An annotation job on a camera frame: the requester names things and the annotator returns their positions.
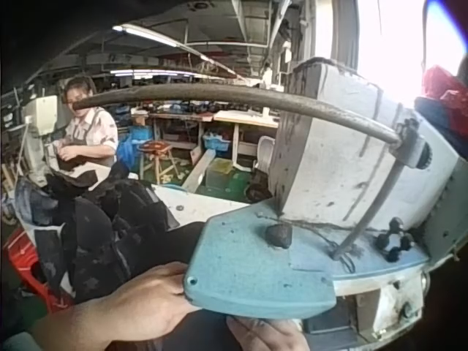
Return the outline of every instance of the woman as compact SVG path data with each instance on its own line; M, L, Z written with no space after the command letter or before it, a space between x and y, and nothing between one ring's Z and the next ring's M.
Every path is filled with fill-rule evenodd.
M66 129L65 138L54 142L58 157L77 164L94 162L112 166L117 150L117 126L112 116L101 107L74 110L73 103L96 93L93 80L76 77L65 86L65 100L74 118Z

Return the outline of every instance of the wooden stool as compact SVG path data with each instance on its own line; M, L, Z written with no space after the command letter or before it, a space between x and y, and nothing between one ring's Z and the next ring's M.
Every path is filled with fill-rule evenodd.
M176 163L174 162L173 154L170 151L173 147L164 141L154 141L150 140L146 143L138 146L138 150L142 152L140 157L140 179L143 179L143 174L145 170L148 170L154 167L154 174L156 175L156 182L158 185L161 183L160 178L169 172L170 170L174 169L175 174L179 177L179 173L176 167ZM153 158L153 162L147 166L145 166L145 155ZM170 162L172 163L171 166L166 168L165 170L162 169L160 157L161 156L168 156Z

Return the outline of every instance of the red cloth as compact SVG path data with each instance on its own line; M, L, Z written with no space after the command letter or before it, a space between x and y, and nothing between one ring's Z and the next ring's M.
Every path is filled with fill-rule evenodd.
M423 95L440 100L448 109L450 128L468 137L468 88L440 66L426 71L423 77Z

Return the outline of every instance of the red plastic stool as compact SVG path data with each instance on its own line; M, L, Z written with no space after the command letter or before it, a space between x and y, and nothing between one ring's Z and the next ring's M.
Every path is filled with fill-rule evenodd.
M50 291L47 283L42 283L34 277L32 269L33 265L39 264L39 257L36 248L23 228L19 227L15 230L3 248L21 279L44 300L49 313L67 309L73 304L72 297L66 292L63 292L61 298L57 298Z

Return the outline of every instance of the ceiling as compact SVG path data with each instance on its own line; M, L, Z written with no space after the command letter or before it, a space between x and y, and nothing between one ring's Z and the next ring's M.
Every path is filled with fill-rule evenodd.
M284 2L284 0L188 1L166 12L130 23L182 42L233 69L239 75L256 77L260 74L268 56L272 28L277 20L275 16ZM115 60L116 56L120 58L122 55L131 56L132 60L128 58L127 64L125 60ZM176 67L190 67L193 70L205 67L202 67L203 61L197 56L189 55L180 48L172 48L149 39L109 29L97 32L52 61L45 69L52 71L72 68L83 62L83 58L87 56L94 58L99 56L100 69L103 71L161 65L162 59L168 60L166 63L169 62L171 66Z

